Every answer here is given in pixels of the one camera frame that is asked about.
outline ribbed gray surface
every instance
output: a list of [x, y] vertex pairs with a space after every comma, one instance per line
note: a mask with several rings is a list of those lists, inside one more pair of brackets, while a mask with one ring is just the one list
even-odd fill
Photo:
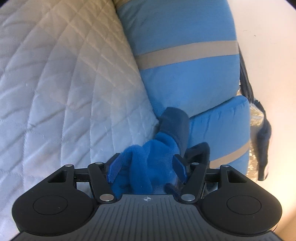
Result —
[[21, 233], [13, 241], [177, 241], [177, 240], [280, 240], [269, 232], [258, 237], [236, 237], [209, 225], [193, 205], [176, 202], [170, 195], [123, 195], [114, 204], [101, 205], [80, 229], [57, 237]]

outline beige band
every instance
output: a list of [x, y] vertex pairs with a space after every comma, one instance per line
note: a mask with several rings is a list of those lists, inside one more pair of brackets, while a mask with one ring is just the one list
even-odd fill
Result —
[[150, 69], [200, 58], [235, 55], [239, 53], [236, 40], [213, 41], [181, 45], [135, 56], [138, 68]]
[[237, 149], [236, 151], [220, 157], [216, 160], [213, 160], [210, 162], [210, 168], [219, 168], [221, 165], [228, 164], [232, 161], [235, 161], [239, 157], [241, 157], [243, 154], [245, 154], [250, 148], [250, 141], [248, 141], [246, 144], [244, 144], [240, 149]]
[[130, 0], [113, 0], [115, 7], [118, 9]]

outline blue pillow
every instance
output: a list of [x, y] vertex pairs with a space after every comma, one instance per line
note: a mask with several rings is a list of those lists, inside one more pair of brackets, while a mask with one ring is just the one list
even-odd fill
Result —
[[230, 164], [246, 174], [249, 139], [250, 106], [244, 96], [236, 96], [190, 119], [188, 147], [207, 142], [211, 168]]
[[239, 55], [227, 0], [115, 3], [156, 116], [189, 117], [236, 95]]

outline white wall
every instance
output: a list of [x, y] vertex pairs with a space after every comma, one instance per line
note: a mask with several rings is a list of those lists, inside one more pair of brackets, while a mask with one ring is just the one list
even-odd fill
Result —
[[296, 212], [296, 11], [285, 0], [229, 5], [255, 97], [273, 128], [269, 176], [259, 184], [282, 204], [278, 233]]
[[286, 241], [295, 241], [296, 240], [296, 216], [292, 219], [287, 226], [285, 226], [278, 235]]

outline quilted fabric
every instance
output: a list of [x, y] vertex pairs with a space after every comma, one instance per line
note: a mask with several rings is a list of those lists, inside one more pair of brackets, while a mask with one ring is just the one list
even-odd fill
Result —
[[111, 0], [0, 9], [0, 240], [15, 199], [54, 172], [107, 161], [157, 122]]

